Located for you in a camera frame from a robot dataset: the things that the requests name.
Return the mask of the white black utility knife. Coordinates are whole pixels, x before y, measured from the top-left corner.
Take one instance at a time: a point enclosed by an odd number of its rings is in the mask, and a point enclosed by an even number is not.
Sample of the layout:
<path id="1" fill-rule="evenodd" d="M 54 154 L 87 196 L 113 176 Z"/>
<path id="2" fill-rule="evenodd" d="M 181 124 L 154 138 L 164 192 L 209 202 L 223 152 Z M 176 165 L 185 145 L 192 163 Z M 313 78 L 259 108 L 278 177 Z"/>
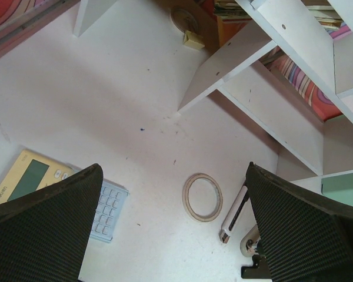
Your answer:
<path id="1" fill-rule="evenodd" d="M 244 183 L 221 226 L 219 238 L 222 243 L 227 244 L 227 242 L 229 241 L 230 237 L 232 236 L 235 230 L 241 212 L 248 200 L 248 188 L 247 184 Z"/>

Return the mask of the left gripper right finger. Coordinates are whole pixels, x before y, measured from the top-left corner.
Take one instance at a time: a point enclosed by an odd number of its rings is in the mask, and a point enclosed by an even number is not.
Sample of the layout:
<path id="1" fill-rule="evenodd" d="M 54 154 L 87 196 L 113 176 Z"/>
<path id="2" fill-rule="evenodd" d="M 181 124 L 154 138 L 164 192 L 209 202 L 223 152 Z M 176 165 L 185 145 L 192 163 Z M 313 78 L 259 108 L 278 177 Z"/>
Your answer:
<path id="1" fill-rule="evenodd" d="M 353 207 L 249 163 L 245 185 L 272 281 L 353 281 Z"/>

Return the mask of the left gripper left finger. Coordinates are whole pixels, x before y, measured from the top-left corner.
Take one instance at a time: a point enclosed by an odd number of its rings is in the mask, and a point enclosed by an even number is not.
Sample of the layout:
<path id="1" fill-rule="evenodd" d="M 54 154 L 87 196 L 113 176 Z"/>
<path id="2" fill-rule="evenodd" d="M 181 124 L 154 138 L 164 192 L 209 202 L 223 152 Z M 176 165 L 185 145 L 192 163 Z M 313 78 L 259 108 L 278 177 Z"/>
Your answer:
<path id="1" fill-rule="evenodd" d="M 0 204 L 0 281 L 78 281 L 102 182 L 95 163 Z"/>

